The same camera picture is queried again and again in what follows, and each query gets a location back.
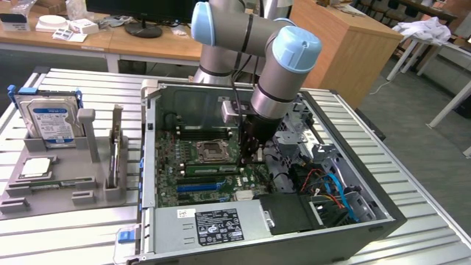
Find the white cloth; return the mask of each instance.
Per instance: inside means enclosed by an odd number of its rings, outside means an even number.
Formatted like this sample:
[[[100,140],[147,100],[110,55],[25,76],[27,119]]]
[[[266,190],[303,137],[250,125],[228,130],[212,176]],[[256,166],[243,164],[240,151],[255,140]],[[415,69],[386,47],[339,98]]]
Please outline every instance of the white cloth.
[[[411,23],[400,22],[392,30],[404,35],[403,40],[412,36],[418,39],[428,41],[432,45],[446,44],[451,37],[450,29],[439,23],[438,17]]]

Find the slotted metal surface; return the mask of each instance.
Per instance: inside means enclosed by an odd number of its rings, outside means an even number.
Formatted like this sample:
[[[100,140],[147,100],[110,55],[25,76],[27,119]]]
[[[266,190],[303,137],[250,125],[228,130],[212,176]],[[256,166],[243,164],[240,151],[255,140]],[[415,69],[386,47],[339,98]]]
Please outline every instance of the slotted metal surface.
[[[136,221],[140,160],[140,84],[148,76],[52,69],[33,74],[25,86],[80,88],[84,107],[96,109],[96,135],[107,135],[115,104],[124,106],[123,128],[130,141],[127,206],[0,221],[0,264],[114,264],[115,233]],[[471,240],[424,191],[343,100],[310,90],[338,130],[390,194],[407,223],[336,264],[471,264]],[[326,142],[328,135],[315,128]],[[11,106],[0,118],[0,190],[9,178],[27,131]]]

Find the white box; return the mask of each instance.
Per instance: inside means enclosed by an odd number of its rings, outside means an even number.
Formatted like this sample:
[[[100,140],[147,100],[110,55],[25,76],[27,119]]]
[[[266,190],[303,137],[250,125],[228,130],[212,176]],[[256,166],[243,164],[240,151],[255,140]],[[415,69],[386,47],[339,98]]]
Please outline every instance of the white box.
[[[93,34],[100,31],[97,24],[89,21],[87,18],[72,20],[69,22],[69,28],[76,33],[81,34]]]

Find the hard disk label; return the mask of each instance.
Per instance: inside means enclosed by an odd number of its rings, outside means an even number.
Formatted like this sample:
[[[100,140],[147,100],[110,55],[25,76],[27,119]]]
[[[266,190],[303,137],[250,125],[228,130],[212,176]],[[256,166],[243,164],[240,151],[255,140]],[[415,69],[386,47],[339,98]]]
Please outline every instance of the hard disk label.
[[[195,214],[198,242],[202,246],[244,240],[235,209],[204,211]]]
[[[68,117],[67,109],[36,108],[33,118],[37,123],[37,130],[41,137],[51,143],[64,143],[73,141],[73,130],[65,121]]]

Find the motherboard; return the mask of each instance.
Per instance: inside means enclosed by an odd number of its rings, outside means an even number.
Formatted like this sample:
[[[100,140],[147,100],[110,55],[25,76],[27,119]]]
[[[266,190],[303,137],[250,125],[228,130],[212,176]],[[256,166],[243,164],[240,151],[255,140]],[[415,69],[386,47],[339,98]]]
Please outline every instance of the motherboard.
[[[236,166],[231,128],[159,131],[156,151],[159,207],[251,200],[272,188],[263,163]]]

